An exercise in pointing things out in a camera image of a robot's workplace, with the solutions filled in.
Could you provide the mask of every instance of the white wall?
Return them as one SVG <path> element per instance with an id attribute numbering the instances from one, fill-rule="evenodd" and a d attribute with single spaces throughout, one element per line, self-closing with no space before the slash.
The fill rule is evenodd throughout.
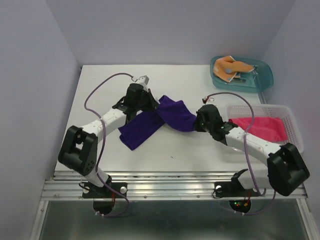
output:
<path id="1" fill-rule="evenodd" d="M 29 239 L 79 75 L 44 0 L 0 2 L 0 239 Z"/>
<path id="2" fill-rule="evenodd" d="M 259 59 L 295 0 L 47 0 L 81 64 Z"/>
<path id="3" fill-rule="evenodd" d="M 273 72 L 274 86 L 267 91 L 271 104 L 289 106 L 304 143 L 310 170 L 305 182 L 308 203 L 320 229 L 320 1 L 297 0 L 263 60 Z"/>

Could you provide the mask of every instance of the blue plastic bin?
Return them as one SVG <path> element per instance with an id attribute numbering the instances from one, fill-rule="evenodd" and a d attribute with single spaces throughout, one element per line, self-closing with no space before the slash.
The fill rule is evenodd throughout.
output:
<path id="1" fill-rule="evenodd" d="M 255 71 L 248 73 L 241 73 L 240 79 L 245 80 L 241 82 L 226 82 L 214 75 L 213 69 L 217 59 L 223 56 L 215 56 L 210 63 L 210 74 L 213 84 L 219 89 L 225 89 L 229 91 L 240 91 L 247 93 L 259 93 L 266 89 L 269 89 L 274 84 L 274 76 L 268 64 L 260 60 L 254 60 L 250 58 L 234 57 L 236 61 L 241 61 L 246 64 L 255 66 Z"/>

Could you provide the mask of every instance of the white table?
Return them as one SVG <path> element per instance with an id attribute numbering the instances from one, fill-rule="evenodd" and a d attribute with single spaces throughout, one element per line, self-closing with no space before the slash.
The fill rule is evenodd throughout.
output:
<path id="1" fill-rule="evenodd" d="M 209 65 L 84 65 L 73 100 L 66 129 L 75 125 L 83 126 L 96 119 L 84 109 L 88 94 L 112 74 L 126 72 L 136 77 L 147 75 L 148 87 L 155 97 L 167 95 L 171 99 L 183 100 L 194 114 L 203 105 L 202 98 L 221 92 L 212 83 Z M 127 76 L 116 76 L 103 85 L 90 99 L 88 106 L 101 115 L 105 114 L 126 94 L 131 80 Z M 257 93 L 237 92 L 251 104 L 259 104 Z M 231 95 L 215 97 L 221 115 L 226 104 L 245 104 Z M 104 171 L 234 171 L 247 167 L 245 155 L 216 142 L 208 133 L 179 132 L 167 125 L 162 126 L 134 151 L 119 139 L 118 130 L 108 135 L 106 148 L 100 163 Z M 254 169 L 265 166 L 251 157 Z M 69 171 L 59 162 L 56 171 Z"/>

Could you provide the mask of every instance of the white basket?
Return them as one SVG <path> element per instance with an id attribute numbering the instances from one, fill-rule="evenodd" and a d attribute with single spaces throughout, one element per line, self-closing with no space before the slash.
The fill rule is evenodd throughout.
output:
<path id="1" fill-rule="evenodd" d="M 277 142 L 278 144 L 283 145 L 292 143 L 297 147 L 300 153 L 304 151 L 304 144 L 296 120 L 287 106 L 253 104 L 252 108 L 255 117 L 272 117 L 280 118 L 282 120 L 288 139 L 286 141 Z M 247 105 L 227 105 L 226 116 L 227 119 L 248 118 L 251 117 L 251 111 Z"/>

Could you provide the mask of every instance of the folded purple fabric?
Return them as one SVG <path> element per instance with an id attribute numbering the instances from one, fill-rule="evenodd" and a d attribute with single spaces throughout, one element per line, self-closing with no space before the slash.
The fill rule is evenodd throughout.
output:
<path id="1" fill-rule="evenodd" d="M 142 112 L 119 128 L 120 140 L 129 149 L 139 147 L 165 123 L 180 132 L 195 130 L 196 116 L 187 109 L 182 100 L 173 101 L 164 95 L 159 102 L 156 110 Z"/>

